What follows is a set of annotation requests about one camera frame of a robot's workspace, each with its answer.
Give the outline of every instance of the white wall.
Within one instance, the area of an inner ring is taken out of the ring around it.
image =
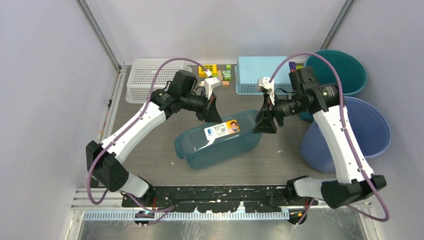
[[[188,57],[228,63],[238,56],[319,50],[344,0],[90,0],[126,64]]]
[[[115,69],[75,0],[0,3],[0,239],[59,240]]]
[[[384,240],[424,235],[423,9],[422,0],[356,1],[331,44],[366,67],[369,83],[359,96],[391,127],[390,149],[371,162],[387,180],[381,193],[391,219],[378,224]]]

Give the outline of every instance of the cartoon character on label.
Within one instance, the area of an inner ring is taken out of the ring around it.
[[[229,123],[229,128],[228,128],[228,132],[230,133],[230,134],[233,134],[233,133],[237,133],[238,131],[239,131],[239,125],[237,124],[237,122],[236,121],[232,121],[232,122],[230,122]]]

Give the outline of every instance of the bucket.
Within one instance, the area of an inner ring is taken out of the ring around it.
[[[344,96],[353,96],[359,93],[367,85],[368,77],[364,67],[353,56],[336,50],[320,50],[316,54],[324,57],[333,65],[340,77]],[[306,59],[306,67],[312,67],[319,84],[337,84],[336,77],[331,69],[322,60],[310,56]],[[299,114],[300,119],[312,122],[314,118],[308,112]]]
[[[366,159],[383,154],[390,145],[391,133],[384,117],[369,103],[345,96],[350,126],[359,148]],[[313,122],[303,136],[300,154],[314,169],[335,173],[333,158],[317,122]]]

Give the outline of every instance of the white label sticker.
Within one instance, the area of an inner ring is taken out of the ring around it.
[[[234,134],[240,131],[237,121],[230,120],[204,129],[208,141]]]

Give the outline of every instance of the basket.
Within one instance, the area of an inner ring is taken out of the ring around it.
[[[128,82],[126,83],[126,101],[131,104],[143,104],[149,95],[149,89],[152,86],[153,76],[158,68],[167,59],[134,59],[131,72],[129,73]],[[172,61],[166,64],[154,84],[153,91],[163,89],[168,81],[172,81],[174,75],[179,70],[192,72],[183,60]]]
[[[235,66],[235,92],[240,95],[261,95],[257,84],[259,78],[271,77],[278,65],[286,59],[285,56],[240,56]],[[289,78],[290,67],[284,64],[274,78],[276,94],[286,94],[281,89],[291,92],[292,84]]]

